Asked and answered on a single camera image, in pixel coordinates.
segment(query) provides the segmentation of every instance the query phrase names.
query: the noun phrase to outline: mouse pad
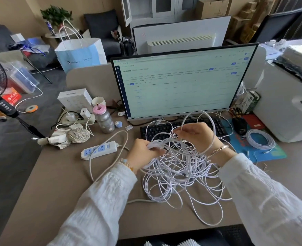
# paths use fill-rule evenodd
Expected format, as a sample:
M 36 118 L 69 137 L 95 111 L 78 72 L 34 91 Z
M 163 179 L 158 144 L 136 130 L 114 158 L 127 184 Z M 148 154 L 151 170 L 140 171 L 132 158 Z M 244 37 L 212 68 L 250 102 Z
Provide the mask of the mouse pad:
M 231 128 L 227 128 L 227 122 L 222 120 L 223 125 L 226 127 L 226 131 L 228 134 L 232 132 Z M 252 134 L 251 135 L 252 139 L 254 139 L 256 142 L 260 144 L 267 144 L 267 140 L 265 137 L 263 137 L 260 134 Z M 276 147 L 272 149 L 271 152 L 269 153 L 264 153 L 267 152 L 268 150 L 259 150 L 251 146 L 246 139 L 241 139 L 241 136 L 237 133 L 233 133 L 230 135 L 230 143 L 232 146 L 235 148 L 235 150 L 238 153 L 244 153 L 247 155 L 247 151 L 249 151 L 249 159 L 253 162 L 256 163 L 257 161 L 267 161 L 267 160 L 276 160 L 276 159 L 284 159 L 286 158 L 285 152 L 282 150 L 282 148 L 276 144 Z

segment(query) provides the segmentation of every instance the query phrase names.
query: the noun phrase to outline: white ribbed fabric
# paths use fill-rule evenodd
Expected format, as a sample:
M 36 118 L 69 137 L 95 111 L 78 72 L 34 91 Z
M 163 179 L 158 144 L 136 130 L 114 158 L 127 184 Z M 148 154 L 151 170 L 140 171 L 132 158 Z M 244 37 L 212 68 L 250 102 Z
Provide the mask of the white ribbed fabric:
M 302 245 L 302 201 L 293 193 L 254 166 L 244 154 L 229 160 L 219 177 L 256 246 Z M 115 246 L 118 221 L 136 181 L 128 167 L 117 163 L 83 193 L 48 246 Z M 198 244 L 188 240 L 179 246 Z

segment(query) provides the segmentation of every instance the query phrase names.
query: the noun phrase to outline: sleeve cuff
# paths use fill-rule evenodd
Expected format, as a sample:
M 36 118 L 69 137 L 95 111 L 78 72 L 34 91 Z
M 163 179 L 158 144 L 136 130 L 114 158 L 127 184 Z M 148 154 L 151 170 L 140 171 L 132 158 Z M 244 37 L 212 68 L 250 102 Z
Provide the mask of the sleeve cuff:
M 137 177 L 133 173 L 133 171 L 120 162 L 117 162 L 110 170 L 110 172 L 117 175 L 124 183 L 126 183 L 131 188 L 137 181 Z
M 249 168 L 249 165 L 252 165 L 244 153 L 239 153 L 232 157 L 219 171 L 219 178 L 222 182 L 227 185 L 236 177 L 239 176 L 241 172 Z

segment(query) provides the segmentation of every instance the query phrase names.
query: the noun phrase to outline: bracelet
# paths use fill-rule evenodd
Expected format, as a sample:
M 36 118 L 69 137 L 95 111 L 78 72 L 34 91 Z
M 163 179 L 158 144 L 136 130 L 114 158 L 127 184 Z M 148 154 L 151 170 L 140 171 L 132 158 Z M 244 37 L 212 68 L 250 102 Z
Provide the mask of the bracelet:
M 213 156 L 214 154 L 218 153 L 219 151 L 228 148 L 228 147 L 229 147 L 228 145 L 223 145 L 223 146 L 221 146 L 219 149 L 214 150 L 214 151 L 211 153 L 211 155 L 208 156 L 208 158 L 211 157 L 211 156 Z
M 121 164 L 124 164 L 126 167 L 128 167 L 130 170 L 132 170 L 134 172 L 134 168 L 130 166 L 127 159 L 120 158 L 118 162 L 120 162 Z

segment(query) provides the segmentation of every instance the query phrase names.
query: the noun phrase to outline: black keyboard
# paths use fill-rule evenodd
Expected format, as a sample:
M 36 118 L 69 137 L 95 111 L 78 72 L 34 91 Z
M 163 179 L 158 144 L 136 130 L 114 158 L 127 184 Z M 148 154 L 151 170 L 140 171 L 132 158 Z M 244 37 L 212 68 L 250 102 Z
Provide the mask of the black keyboard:
M 216 135 L 218 137 L 223 137 L 223 136 L 226 136 L 228 135 L 228 133 L 226 132 L 226 129 L 225 127 L 223 126 L 222 122 L 220 121 L 220 119 L 218 117 L 212 117 L 213 121 L 214 121 L 214 124 L 215 124 L 215 127 L 216 127 Z M 184 124 L 187 124 L 187 123 L 196 123 L 197 120 L 196 119 L 186 119 L 185 123 Z M 210 120 L 208 118 L 199 118 L 198 122 L 204 122 L 206 123 L 211 129 L 213 128 Z M 182 121 L 180 122 L 171 122 L 171 124 L 173 125 L 173 128 L 174 127 L 177 127 L 177 126 L 181 126 L 182 125 Z M 163 123 L 163 124 L 158 124 L 158 125 L 150 125 L 148 127 L 148 133 L 147 135 L 145 134 L 145 131 L 146 131 L 146 126 L 145 127 L 141 127 L 140 128 L 140 131 L 141 131 L 141 137 L 142 139 L 144 140 L 148 140 L 148 141 L 151 141 L 153 136 L 156 135 L 157 133 L 160 133 L 160 132 L 167 132 L 167 133 L 170 133 L 170 131 L 172 130 L 172 126 L 169 124 L 169 123 Z M 157 135 L 154 140 L 164 140 L 165 138 L 168 138 L 169 135 L 167 134 L 160 134 L 160 135 Z M 230 141 L 230 137 L 229 136 L 226 136 L 224 138 L 225 140 L 227 140 L 228 142 Z

